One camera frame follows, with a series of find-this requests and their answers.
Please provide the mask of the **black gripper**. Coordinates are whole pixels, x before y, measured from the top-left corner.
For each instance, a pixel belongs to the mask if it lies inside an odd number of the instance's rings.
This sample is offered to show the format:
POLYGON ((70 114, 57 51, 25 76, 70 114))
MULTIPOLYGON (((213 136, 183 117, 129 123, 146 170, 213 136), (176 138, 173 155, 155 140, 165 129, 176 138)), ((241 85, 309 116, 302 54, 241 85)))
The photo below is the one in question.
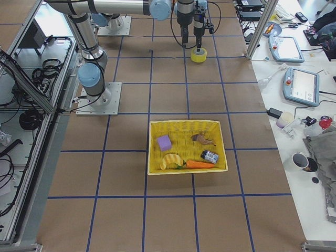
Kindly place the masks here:
MULTIPOLYGON (((182 45, 188 43, 188 26, 193 23, 194 35, 204 28, 207 1, 177 1, 175 5, 177 23, 180 25, 182 45)), ((196 51, 202 47, 202 35, 196 35, 196 51)))

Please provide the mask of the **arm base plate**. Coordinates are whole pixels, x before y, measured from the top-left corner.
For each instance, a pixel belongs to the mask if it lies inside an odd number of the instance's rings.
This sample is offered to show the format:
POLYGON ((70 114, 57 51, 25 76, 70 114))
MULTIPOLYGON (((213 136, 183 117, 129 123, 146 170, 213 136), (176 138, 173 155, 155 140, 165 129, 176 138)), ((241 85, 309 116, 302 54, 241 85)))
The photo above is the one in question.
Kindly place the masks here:
POLYGON ((106 82, 105 91, 100 98, 88 96, 79 100, 79 109, 76 110, 78 116, 117 116, 119 112, 120 96, 122 90, 121 82, 106 82))
POLYGON ((129 36, 131 16, 119 16, 109 21, 105 27, 99 27, 97 35, 100 37, 129 36))

